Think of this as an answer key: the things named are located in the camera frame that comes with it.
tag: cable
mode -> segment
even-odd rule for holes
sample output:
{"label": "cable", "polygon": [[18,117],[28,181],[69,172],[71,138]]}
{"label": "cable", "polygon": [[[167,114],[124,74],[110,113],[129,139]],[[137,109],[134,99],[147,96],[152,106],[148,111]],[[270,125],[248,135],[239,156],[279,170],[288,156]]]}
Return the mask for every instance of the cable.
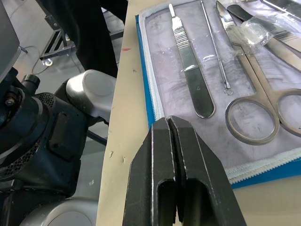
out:
{"label": "cable", "polygon": [[22,6],[22,5],[24,5],[24,3],[26,2],[27,0],[24,0],[23,2],[22,2],[22,4],[21,5],[19,5],[11,14],[10,14],[10,16],[9,16],[9,19],[11,20],[11,18],[13,17],[13,15],[15,14],[15,12]]}
{"label": "cable", "polygon": [[38,61],[39,61],[39,59],[40,59],[40,51],[39,51],[39,49],[36,47],[36,46],[27,46],[27,47],[24,47],[24,49],[27,49],[27,48],[35,48],[37,51],[38,51],[38,59],[37,59],[37,61],[34,63],[34,65],[33,65],[33,67],[32,67],[32,74],[33,75],[39,75],[39,74],[41,74],[41,73],[43,73],[44,71],[46,71],[49,67],[46,67],[45,69],[43,69],[41,72],[38,72],[38,73],[33,73],[33,70],[34,70],[34,68],[35,68],[35,66],[37,65],[37,63],[38,63]]}
{"label": "cable", "polygon": [[71,50],[72,50],[72,47],[73,47],[74,45],[75,45],[75,44],[73,43],[73,44],[71,45],[71,47],[70,47],[69,56],[70,56],[72,62],[74,63],[74,65],[77,67],[79,73],[81,73],[80,68],[79,68],[78,65],[74,62],[73,57],[72,57],[72,55],[71,55]]}

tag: screw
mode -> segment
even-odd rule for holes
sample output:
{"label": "screw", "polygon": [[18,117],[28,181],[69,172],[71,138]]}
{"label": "screw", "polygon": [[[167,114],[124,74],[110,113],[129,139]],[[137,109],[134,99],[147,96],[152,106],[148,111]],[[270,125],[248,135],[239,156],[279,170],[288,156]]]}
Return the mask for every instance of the screw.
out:
{"label": "screw", "polygon": [[12,97],[7,98],[7,100],[5,101],[5,105],[7,107],[11,107],[14,104],[15,104],[15,100]]}

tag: knife blade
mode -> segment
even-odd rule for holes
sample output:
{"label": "knife blade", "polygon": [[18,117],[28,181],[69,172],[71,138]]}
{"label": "knife blade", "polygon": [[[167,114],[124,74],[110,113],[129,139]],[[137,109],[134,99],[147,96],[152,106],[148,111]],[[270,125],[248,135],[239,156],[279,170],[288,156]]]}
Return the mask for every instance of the knife blade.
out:
{"label": "knife blade", "polygon": [[[231,29],[231,26],[237,26],[230,13],[220,2],[216,2],[216,7],[220,15],[221,22],[226,31]],[[264,47],[267,48],[272,54],[277,56],[279,59],[287,63],[289,66],[291,66],[298,72],[301,72],[301,59],[292,51],[290,51],[287,47],[285,47],[285,45],[281,44],[280,41],[278,41],[275,38],[271,38],[270,41],[267,44],[265,44]]]}
{"label": "knife blade", "polygon": [[215,112],[215,106],[201,68],[192,46],[188,40],[182,21],[175,15],[172,4],[169,4],[172,16],[172,27],[184,73],[196,114],[201,118],[209,118]]}
{"label": "knife blade", "polygon": [[261,0],[261,2],[301,22],[301,5],[297,2],[290,0]]}
{"label": "knife blade", "polygon": [[[242,21],[247,21],[253,17],[251,14],[249,14],[247,11],[236,4],[228,6],[227,10]],[[301,53],[301,38],[294,35],[292,32],[286,31],[277,25],[271,24],[256,17],[253,18],[253,22],[263,26],[268,32],[271,32],[274,37],[283,44]]]}

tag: surgical instrument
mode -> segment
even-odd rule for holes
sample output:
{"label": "surgical instrument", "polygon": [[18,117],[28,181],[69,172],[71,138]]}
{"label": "surgical instrument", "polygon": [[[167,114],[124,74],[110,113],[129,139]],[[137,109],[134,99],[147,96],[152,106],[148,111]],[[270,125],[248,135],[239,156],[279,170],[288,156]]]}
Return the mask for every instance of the surgical instrument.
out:
{"label": "surgical instrument", "polygon": [[[243,52],[246,52],[244,50],[245,47],[241,45],[241,43],[237,43],[236,40],[233,39],[233,37],[229,33],[229,31],[234,26],[237,26],[233,18],[226,10],[226,8],[218,1],[216,2],[216,6],[222,25],[230,38],[233,48],[236,50],[241,50]],[[226,109],[226,124],[231,134],[235,138],[237,138],[238,140],[244,143],[251,144],[251,145],[263,145],[269,143],[271,140],[275,138],[279,130],[279,125],[281,124],[281,126],[286,131],[298,137],[301,137],[301,130],[297,127],[292,126],[291,124],[289,124],[288,121],[285,120],[278,106],[280,99],[282,99],[285,96],[292,96],[292,95],[301,96],[301,89],[286,89],[286,90],[274,91],[271,88],[268,80],[266,79],[263,71],[260,68],[260,65],[258,64],[253,54],[243,54],[240,55],[238,58],[242,66],[244,67],[251,83],[255,87],[256,93],[251,96],[237,98],[228,105]],[[230,112],[233,106],[241,103],[256,104],[259,107],[262,107],[270,115],[271,119],[273,120],[274,128],[273,131],[267,137],[259,138],[259,139],[251,138],[243,135],[242,133],[240,133],[234,128],[230,120]]]}
{"label": "surgical instrument", "polygon": [[[243,18],[247,19],[251,16],[251,15],[248,16],[245,13],[243,13],[244,10],[240,6],[237,6],[237,7],[235,5],[231,5],[231,6],[228,6],[227,10],[230,13],[232,13],[233,15],[237,16],[241,20],[244,20]],[[254,22],[260,24],[267,30],[271,29],[271,26],[273,26],[272,24],[270,26],[268,22],[262,21],[257,18],[254,20]],[[298,72],[301,72],[301,58],[299,56],[297,56],[289,48],[287,48],[284,44],[282,44],[282,43],[285,43],[286,45],[289,45],[292,48],[293,48],[293,46],[295,48],[301,47],[300,38],[295,36],[293,33],[291,33],[291,34],[292,35],[290,35],[289,32],[287,32],[287,33],[281,32],[278,35],[275,34],[275,37],[271,38],[269,40],[269,42],[264,45],[264,47],[267,48],[267,50],[270,51],[272,54],[277,56],[280,60],[282,60],[283,62],[288,64],[290,67],[294,68]]]}
{"label": "surgical instrument", "polygon": [[261,0],[261,2],[301,22],[301,5],[297,2],[290,0]]}
{"label": "surgical instrument", "polygon": [[183,27],[182,21],[175,15],[172,4],[169,4],[169,10],[172,16],[172,26],[177,44],[187,85],[197,116],[209,118],[215,111],[215,106],[201,68],[198,65],[190,41]]}
{"label": "surgical instrument", "polygon": [[203,8],[203,12],[204,12],[204,16],[205,16],[205,19],[206,19],[207,27],[208,27],[208,30],[210,32],[210,37],[211,37],[213,47],[214,47],[214,50],[215,50],[215,54],[216,54],[216,57],[217,57],[218,66],[219,66],[220,71],[221,71],[222,80],[223,80],[223,83],[224,83],[224,86],[225,86],[224,93],[229,96],[229,95],[233,94],[233,91],[231,90],[230,84],[228,82],[228,79],[227,79],[227,76],[226,76],[226,73],[225,73],[225,70],[224,70],[224,66],[222,64],[220,54],[218,53],[217,46],[216,46],[216,43],[215,43],[215,40],[214,40],[214,35],[213,35],[213,32],[212,32],[212,28],[211,28],[211,25],[210,25],[210,22],[209,22],[209,19],[208,19],[208,14],[206,12],[205,5],[204,5],[202,0],[201,0],[201,5],[202,5],[202,8]]}
{"label": "surgical instrument", "polygon": [[227,10],[242,21],[247,21],[252,18],[254,23],[260,24],[268,32],[271,32],[277,40],[301,53],[301,38],[294,33],[284,30],[284,28],[276,24],[253,17],[239,5],[230,5],[227,7]]}

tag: table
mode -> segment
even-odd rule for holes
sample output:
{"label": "table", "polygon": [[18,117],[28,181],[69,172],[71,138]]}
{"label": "table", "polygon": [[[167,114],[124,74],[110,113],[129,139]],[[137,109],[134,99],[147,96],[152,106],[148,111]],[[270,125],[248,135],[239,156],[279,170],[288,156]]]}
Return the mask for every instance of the table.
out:
{"label": "table", "polygon": [[[163,0],[129,0],[105,151],[97,226],[121,226],[130,163],[147,132],[135,15]],[[299,226],[301,177],[235,189],[248,226]]]}

